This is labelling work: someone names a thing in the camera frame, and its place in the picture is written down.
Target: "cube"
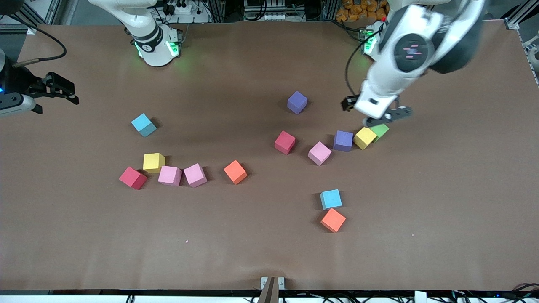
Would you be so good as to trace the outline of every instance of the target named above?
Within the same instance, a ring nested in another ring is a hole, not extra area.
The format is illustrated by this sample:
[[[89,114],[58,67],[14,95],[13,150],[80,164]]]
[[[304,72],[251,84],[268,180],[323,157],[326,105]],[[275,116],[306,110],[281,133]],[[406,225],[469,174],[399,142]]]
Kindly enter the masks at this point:
[[[288,98],[288,108],[296,115],[299,115],[306,106],[307,97],[298,91],[293,93],[292,96]]]
[[[293,135],[285,132],[284,130],[275,140],[275,148],[281,153],[288,155],[294,145],[296,144],[296,138]]]
[[[142,169],[150,174],[159,173],[163,165],[165,165],[165,157],[160,153],[144,155]]]
[[[172,166],[161,166],[159,173],[159,183],[170,186],[179,186],[179,181],[182,178],[182,170]]]
[[[343,132],[338,130],[333,139],[333,149],[343,152],[349,152],[352,150],[353,133]]]
[[[187,183],[189,183],[189,185],[192,187],[200,186],[208,181],[208,179],[206,179],[206,175],[204,174],[204,170],[198,163],[184,169],[183,174],[187,179]]]
[[[388,132],[389,127],[385,124],[376,125],[370,128],[370,130],[376,134],[376,139],[374,139],[373,143],[378,141],[381,136],[383,136],[385,133]]]
[[[313,160],[316,165],[320,166],[324,163],[329,155],[331,150],[327,148],[322,142],[318,142],[313,148],[309,151],[309,159]]]
[[[127,186],[139,190],[148,178],[136,171],[132,167],[128,167],[123,174],[120,176],[120,181],[125,183]]]
[[[238,160],[234,160],[227,167],[225,167],[224,170],[230,180],[232,180],[232,183],[235,185],[238,185],[239,182],[247,177],[247,172],[241,166],[241,164],[239,164]]]
[[[361,149],[366,149],[374,139],[376,139],[376,134],[370,128],[363,127],[354,136],[354,143]]]
[[[322,218],[321,223],[330,231],[338,232],[344,223],[344,220],[346,220],[346,218],[343,215],[335,209],[330,208],[327,214]]]
[[[135,120],[131,121],[131,124],[143,137],[147,137],[157,129],[146,114],[138,116]]]
[[[323,210],[342,206],[341,194],[338,189],[323,191],[320,194],[320,200],[322,201]]]

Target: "pink cube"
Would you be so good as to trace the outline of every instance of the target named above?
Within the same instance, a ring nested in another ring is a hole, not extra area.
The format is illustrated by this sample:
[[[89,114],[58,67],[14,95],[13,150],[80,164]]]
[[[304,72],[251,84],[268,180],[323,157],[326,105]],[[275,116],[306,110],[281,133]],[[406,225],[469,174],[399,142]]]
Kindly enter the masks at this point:
[[[324,161],[329,158],[331,150],[327,148],[322,142],[318,142],[309,151],[309,159],[313,160],[316,165],[320,166]]]
[[[159,183],[170,186],[179,186],[179,180],[182,177],[182,171],[177,167],[161,166],[159,173]]]
[[[198,163],[184,169],[183,174],[185,175],[185,178],[187,178],[187,183],[192,187],[197,187],[208,181],[201,165]]]
[[[290,153],[290,150],[292,150],[294,144],[296,144],[296,138],[284,130],[277,137],[277,140],[275,140],[275,148],[285,155]]]
[[[125,183],[127,186],[139,190],[148,178],[136,171],[132,167],[128,167],[126,171],[120,176],[120,181]]]

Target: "blue cube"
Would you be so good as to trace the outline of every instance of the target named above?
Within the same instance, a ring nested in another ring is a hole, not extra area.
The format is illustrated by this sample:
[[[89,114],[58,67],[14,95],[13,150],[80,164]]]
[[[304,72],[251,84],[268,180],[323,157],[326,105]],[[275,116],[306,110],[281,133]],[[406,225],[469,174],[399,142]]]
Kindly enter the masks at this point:
[[[323,191],[320,194],[320,199],[322,200],[323,210],[342,206],[341,194],[339,194],[338,189]]]
[[[290,98],[288,98],[288,108],[299,115],[301,111],[307,106],[307,97],[296,91]]]
[[[131,121],[131,124],[143,137],[147,137],[157,129],[145,114],[138,116],[135,120]]]
[[[343,152],[351,151],[353,138],[353,133],[338,130],[335,134],[335,138],[333,139],[333,149],[340,150]]]

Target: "orange cube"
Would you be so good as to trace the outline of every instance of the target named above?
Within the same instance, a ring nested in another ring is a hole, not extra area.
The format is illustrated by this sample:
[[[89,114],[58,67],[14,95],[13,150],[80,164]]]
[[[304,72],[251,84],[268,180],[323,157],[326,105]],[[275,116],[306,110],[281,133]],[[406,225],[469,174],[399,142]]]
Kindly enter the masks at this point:
[[[230,180],[236,185],[247,177],[247,172],[241,167],[238,160],[234,160],[234,162],[230,163],[224,170]]]
[[[339,228],[341,228],[344,223],[344,220],[346,220],[346,218],[343,215],[335,209],[330,208],[327,214],[322,218],[321,223],[330,231],[338,232]]]

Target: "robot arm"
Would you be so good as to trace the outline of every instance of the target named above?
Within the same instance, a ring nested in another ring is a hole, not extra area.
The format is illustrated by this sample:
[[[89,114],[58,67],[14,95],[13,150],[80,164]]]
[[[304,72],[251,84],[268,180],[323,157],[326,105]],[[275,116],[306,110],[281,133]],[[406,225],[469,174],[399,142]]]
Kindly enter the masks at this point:
[[[428,68],[448,73],[469,62],[477,48],[484,4],[485,0],[468,0],[456,19],[418,5],[396,11],[359,96],[347,97],[343,109],[353,107],[367,115],[365,126],[410,116],[412,109],[399,106],[398,96]],[[389,109],[393,102],[397,107]]]
[[[88,0],[120,20],[135,40],[139,56],[150,66],[163,66],[179,56],[178,30],[157,24],[150,11],[157,0]]]

